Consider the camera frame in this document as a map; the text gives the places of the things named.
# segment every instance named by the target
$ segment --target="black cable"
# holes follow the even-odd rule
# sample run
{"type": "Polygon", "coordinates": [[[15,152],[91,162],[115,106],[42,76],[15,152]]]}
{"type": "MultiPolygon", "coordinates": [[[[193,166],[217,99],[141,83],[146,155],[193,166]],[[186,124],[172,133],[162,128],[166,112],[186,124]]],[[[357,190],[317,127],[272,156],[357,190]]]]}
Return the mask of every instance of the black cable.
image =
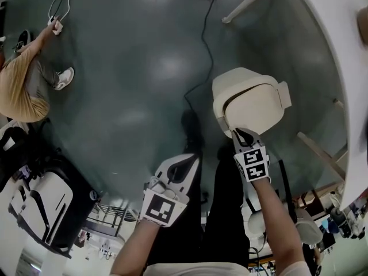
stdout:
{"type": "Polygon", "coordinates": [[[267,273],[267,270],[265,269],[265,267],[263,267],[262,265],[260,267],[263,269],[263,271],[266,273],[266,275],[269,276],[269,274],[267,273]]]}
{"type": "Polygon", "coordinates": [[[255,250],[255,253],[249,251],[250,254],[253,254],[253,255],[257,254],[257,262],[258,262],[258,264],[257,264],[258,265],[257,266],[257,272],[258,272],[257,275],[259,275],[259,252],[255,247],[250,247],[249,249],[255,250]]]}
{"type": "Polygon", "coordinates": [[[54,18],[55,18],[55,16],[56,16],[56,13],[58,13],[59,8],[60,8],[60,6],[61,6],[62,2],[63,2],[63,0],[60,0],[59,6],[57,7],[57,9],[56,9],[56,11],[55,11],[55,14],[51,17],[52,19],[54,19],[54,18]]]}
{"type": "Polygon", "coordinates": [[[270,271],[271,271],[271,275],[272,275],[272,268],[271,268],[271,265],[270,265],[270,262],[267,262],[269,268],[270,268],[270,271]]]}
{"type": "Polygon", "coordinates": [[[211,76],[211,73],[212,73],[212,70],[213,70],[213,65],[214,65],[214,62],[213,62],[213,56],[212,56],[211,50],[209,49],[208,44],[207,44],[207,42],[206,42],[206,40],[205,40],[205,32],[206,32],[206,27],[207,27],[207,18],[208,18],[209,13],[211,12],[211,9],[212,9],[212,5],[213,5],[213,3],[214,3],[214,0],[212,0],[212,1],[211,1],[211,4],[210,4],[210,6],[209,6],[209,9],[208,9],[208,11],[207,11],[207,13],[206,13],[205,21],[204,21],[204,25],[203,25],[203,30],[202,30],[202,35],[201,35],[201,40],[202,40],[202,42],[204,43],[204,45],[206,46],[206,49],[207,49],[208,55],[209,55],[209,57],[210,57],[210,59],[211,59],[211,65],[210,65],[210,68],[209,68],[209,70],[208,70],[208,73],[207,73],[207,77],[206,77],[206,79],[205,79],[202,83],[199,83],[199,84],[195,85],[193,88],[191,88],[191,89],[190,89],[187,93],[185,93],[185,95],[184,95],[184,98],[185,98],[186,102],[188,103],[188,105],[189,105],[189,107],[190,107],[190,109],[191,109],[192,111],[194,111],[194,109],[193,109],[193,107],[192,107],[192,105],[191,105],[191,103],[190,103],[190,101],[189,101],[189,99],[188,99],[188,97],[187,97],[187,96],[188,96],[188,94],[190,94],[191,92],[193,92],[196,88],[198,88],[198,87],[200,87],[200,86],[204,85],[205,83],[207,83],[207,81],[209,80],[209,78],[210,78],[210,76],[211,76]]]}
{"type": "Polygon", "coordinates": [[[257,250],[257,252],[249,252],[251,255],[255,255],[255,254],[257,254],[257,253],[260,253],[262,250],[263,250],[263,248],[265,247],[265,245],[266,245],[266,240],[267,240],[267,234],[266,233],[264,233],[263,234],[263,245],[262,245],[262,247],[260,248],[260,250],[257,250]]]}

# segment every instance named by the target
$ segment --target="gray pants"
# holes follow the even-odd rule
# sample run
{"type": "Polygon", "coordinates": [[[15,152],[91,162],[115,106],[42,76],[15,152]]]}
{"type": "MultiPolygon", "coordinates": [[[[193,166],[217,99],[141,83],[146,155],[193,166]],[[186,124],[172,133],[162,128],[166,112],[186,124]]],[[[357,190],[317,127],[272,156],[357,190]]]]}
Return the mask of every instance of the gray pants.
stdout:
{"type": "Polygon", "coordinates": [[[29,64],[25,76],[25,88],[31,97],[46,99],[47,83],[52,88],[59,82],[58,74],[53,70],[47,61],[40,55],[36,55],[29,64]]]}

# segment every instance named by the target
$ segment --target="yellow shirt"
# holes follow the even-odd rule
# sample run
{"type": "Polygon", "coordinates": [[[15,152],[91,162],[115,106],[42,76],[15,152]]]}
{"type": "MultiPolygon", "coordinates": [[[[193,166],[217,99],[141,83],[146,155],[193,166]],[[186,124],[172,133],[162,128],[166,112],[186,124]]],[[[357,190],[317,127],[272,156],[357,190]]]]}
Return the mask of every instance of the yellow shirt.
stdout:
{"type": "Polygon", "coordinates": [[[32,59],[33,54],[28,48],[0,72],[0,113],[21,122],[40,121],[49,111],[46,101],[31,97],[25,88],[25,77],[32,59]]]}

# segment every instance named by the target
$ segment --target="plug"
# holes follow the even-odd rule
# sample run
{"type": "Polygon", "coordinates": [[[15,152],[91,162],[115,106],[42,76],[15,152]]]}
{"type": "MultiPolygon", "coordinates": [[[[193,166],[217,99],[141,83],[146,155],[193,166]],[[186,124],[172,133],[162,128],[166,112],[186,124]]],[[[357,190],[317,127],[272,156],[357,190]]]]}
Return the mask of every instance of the plug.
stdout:
{"type": "MultiPolygon", "coordinates": [[[[54,20],[54,17],[51,17],[50,19],[49,19],[49,21],[48,21],[48,23],[47,23],[47,25],[51,25],[51,23],[53,22],[53,20],[54,20]]],[[[57,35],[59,35],[61,32],[62,32],[62,30],[63,30],[63,25],[62,25],[62,23],[60,22],[60,21],[57,21],[56,22],[56,24],[55,24],[55,29],[56,30],[53,30],[53,33],[57,36],[57,35]]]]}

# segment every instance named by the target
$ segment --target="black shoe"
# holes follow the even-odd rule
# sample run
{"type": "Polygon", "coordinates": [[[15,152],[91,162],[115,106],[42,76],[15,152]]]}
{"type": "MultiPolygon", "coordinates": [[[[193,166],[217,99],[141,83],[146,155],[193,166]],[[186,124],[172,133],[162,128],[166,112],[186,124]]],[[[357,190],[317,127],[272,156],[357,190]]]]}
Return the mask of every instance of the black shoe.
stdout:
{"type": "Polygon", "coordinates": [[[186,149],[200,151],[205,145],[205,140],[197,114],[192,110],[185,110],[182,114],[182,126],[186,135],[186,149]]]}
{"type": "Polygon", "coordinates": [[[32,36],[30,31],[24,30],[18,39],[18,44],[16,46],[16,52],[18,52],[23,46],[26,46],[32,41],[32,36]]]}

